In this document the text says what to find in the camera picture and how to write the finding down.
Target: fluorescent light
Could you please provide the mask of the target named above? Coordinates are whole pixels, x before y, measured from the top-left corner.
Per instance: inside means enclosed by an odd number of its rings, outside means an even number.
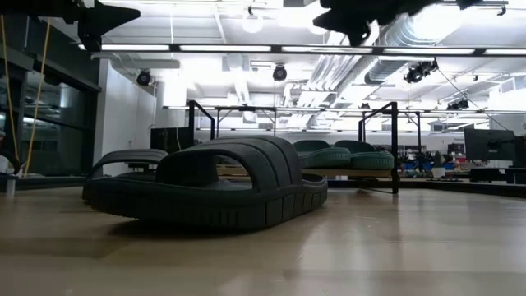
[[[412,56],[380,56],[378,57],[381,61],[415,61],[415,62],[433,62],[435,58],[433,57],[412,57]]]
[[[418,48],[418,49],[411,49],[411,48],[388,48],[384,49],[382,53],[387,54],[429,54],[429,55],[448,55],[448,54],[473,54],[475,49],[445,49],[445,48]]]
[[[526,114],[526,111],[511,111],[511,110],[484,110],[489,114]]]
[[[170,110],[188,110],[189,107],[188,106],[165,106],[167,109],[170,109]],[[210,106],[207,106],[207,107],[203,107],[204,110],[215,110],[215,107],[210,107]]]
[[[268,67],[272,68],[275,66],[275,62],[267,62],[267,61],[250,61],[250,67]]]
[[[268,45],[181,45],[179,48],[188,52],[270,52]]]
[[[269,130],[266,130],[264,128],[234,128],[234,130],[236,131],[240,131],[240,132],[255,132],[255,131],[258,131],[258,132],[272,132],[272,131],[269,131]]]
[[[437,113],[437,114],[451,114],[451,113],[466,113],[466,114],[476,114],[480,113],[478,110],[426,110],[425,113]]]
[[[222,6],[246,6],[247,2],[239,1],[214,1],[214,0],[101,0],[104,4],[158,4],[158,5],[218,5]],[[259,4],[258,7],[263,7],[267,3],[262,1],[250,1],[250,4]]]
[[[318,112],[321,111],[321,108],[276,108],[276,111],[311,111]]]
[[[326,109],[326,112],[363,112],[365,109]]]
[[[371,48],[353,48],[340,46],[283,46],[284,53],[371,53]]]
[[[79,49],[85,50],[85,46],[79,44]],[[170,51],[170,46],[166,44],[102,44],[103,51]]]
[[[526,49],[486,49],[484,55],[526,55]]]
[[[416,113],[416,112],[420,112],[420,113],[424,113],[426,112],[426,110],[418,110],[418,109],[399,109],[398,110],[398,113]]]

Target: rope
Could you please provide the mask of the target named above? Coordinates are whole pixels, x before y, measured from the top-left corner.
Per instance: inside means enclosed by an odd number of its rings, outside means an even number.
[[[42,56],[42,67],[40,68],[39,91],[36,95],[35,114],[33,115],[33,129],[31,130],[30,149],[29,149],[29,154],[27,156],[27,164],[25,166],[25,171],[24,171],[25,177],[27,177],[27,172],[29,172],[30,165],[31,165],[31,156],[33,152],[33,140],[35,139],[35,130],[36,130],[36,117],[37,117],[37,114],[39,113],[40,95],[42,94],[42,85],[44,83],[44,69],[46,66],[46,57],[48,56],[48,42],[49,42],[49,31],[50,30],[51,30],[51,18],[48,17],[48,29],[46,30],[46,39],[44,41],[44,55]]]
[[[7,66],[7,40],[6,40],[6,26],[4,25],[3,15],[0,16],[0,23],[2,25],[2,45],[3,45],[3,61],[6,68],[6,84],[7,84],[7,102],[9,104],[9,120],[11,121],[11,134],[13,138],[13,147],[15,148],[15,157],[18,158],[18,146],[16,144],[15,119],[13,118],[13,105],[11,101],[11,87],[9,84],[9,67]]]

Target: ceiling light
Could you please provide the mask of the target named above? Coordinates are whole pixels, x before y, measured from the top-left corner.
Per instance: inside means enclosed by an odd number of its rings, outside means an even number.
[[[466,113],[466,114],[476,114],[478,113],[477,110],[426,110],[425,113],[436,113],[436,114],[451,114],[451,113]]]
[[[415,62],[432,62],[435,60],[434,57],[412,57],[412,56],[380,56],[378,57],[381,61],[415,61]]]
[[[270,52],[267,45],[181,45],[179,48],[183,52]]]
[[[355,112],[355,113],[361,113],[364,111],[372,111],[371,109],[364,110],[364,109],[327,109],[326,112]]]
[[[451,54],[458,54],[458,55],[469,55],[473,54],[475,49],[445,49],[445,48],[418,48],[418,49],[411,49],[411,48],[389,48],[384,49],[382,53],[385,54],[427,54],[430,56],[441,56],[441,55],[451,55]]]
[[[85,46],[79,44],[79,49],[85,50]],[[102,50],[122,52],[169,51],[170,46],[166,44],[102,44]]]
[[[218,6],[246,6],[247,1],[243,0],[100,0],[104,4],[164,4],[164,5],[218,5]],[[265,6],[265,1],[250,1],[250,4],[254,7],[254,4],[260,4],[259,6]]]
[[[253,14],[246,14],[243,17],[241,26],[247,33],[252,33],[252,34],[257,33],[261,31],[261,29],[263,29],[263,16],[261,15],[255,16]]]
[[[275,62],[250,61],[250,67],[265,67],[271,69],[274,65]]]
[[[323,109],[321,108],[276,108],[276,111],[310,111],[310,112],[318,112]]]
[[[526,49],[486,49],[484,55],[526,55]]]
[[[372,53],[371,48],[352,48],[339,46],[283,46],[281,51],[284,53]]]
[[[189,109],[188,106],[164,106],[164,107],[170,110],[188,110]],[[207,107],[203,107],[203,109],[204,110],[215,110],[215,107],[207,106]]]

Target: wooden board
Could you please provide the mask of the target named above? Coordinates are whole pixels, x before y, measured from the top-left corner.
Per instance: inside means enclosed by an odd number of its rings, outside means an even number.
[[[218,166],[219,176],[246,176],[247,171],[242,167]],[[348,176],[348,177],[378,177],[390,178],[391,170],[372,170],[372,169],[303,169],[302,173],[315,174],[327,177]]]

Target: cable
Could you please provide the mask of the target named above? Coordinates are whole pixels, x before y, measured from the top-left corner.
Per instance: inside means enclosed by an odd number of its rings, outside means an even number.
[[[494,121],[496,124],[498,124],[499,126],[501,126],[502,128],[504,128],[506,131],[509,131],[509,129],[507,129],[505,126],[503,126],[501,123],[499,123],[497,120],[495,120],[490,114],[486,113],[486,111],[484,111],[484,109],[480,108],[477,106],[477,104],[475,104],[472,100],[470,100],[468,98],[467,95],[465,95],[451,80],[450,78],[448,78],[444,73],[442,73],[442,71],[440,69],[437,69],[437,71],[442,74],[442,76],[466,99],[469,101],[469,103],[473,104],[473,106],[475,106],[475,108],[477,108],[480,112],[484,113],[484,115],[486,115],[488,118],[490,118],[492,121]]]
[[[178,141],[179,151],[181,151],[181,143],[179,143],[179,127],[175,128],[175,139]]]
[[[13,137],[13,148],[15,149],[16,160],[18,158],[18,145],[16,144],[15,119],[13,118],[13,105],[11,101],[11,87],[9,85],[9,66],[7,61],[7,40],[6,40],[6,26],[4,25],[3,15],[0,16],[0,23],[2,25],[2,46],[3,46],[3,61],[6,68],[6,84],[7,84],[7,103],[9,104],[9,120],[11,121],[11,134]]]
[[[35,101],[35,114],[33,115],[33,128],[31,130],[30,149],[29,149],[29,154],[27,156],[27,164],[25,166],[25,171],[24,171],[25,177],[27,177],[27,173],[30,171],[31,156],[32,156],[31,152],[33,150],[33,140],[35,139],[36,117],[39,113],[40,95],[42,95],[42,85],[44,83],[44,69],[46,66],[46,57],[48,56],[48,42],[49,42],[49,31],[50,30],[51,30],[51,18],[48,17],[48,29],[46,30],[46,38],[44,40],[44,54],[42,55],[42,67],[40,68],[39,91],[37,92],[36,101]]]
[[[135,77],[136,74],[135,74],[132,70],[130,70],[130,69],[128,69],[126,66],[124,66],[124,62],[122,62],[122,59],[121,59],[121,55],[120,55],[120,54],[118,54],[118,53],[114,53],[113,56],[118,58],[118,61],[121,62],[121,66],[122,66],[122,68],[123,68],[124,70],[126,70],[128,73],[130,73],[130,76],[131,76],[131,77]]]

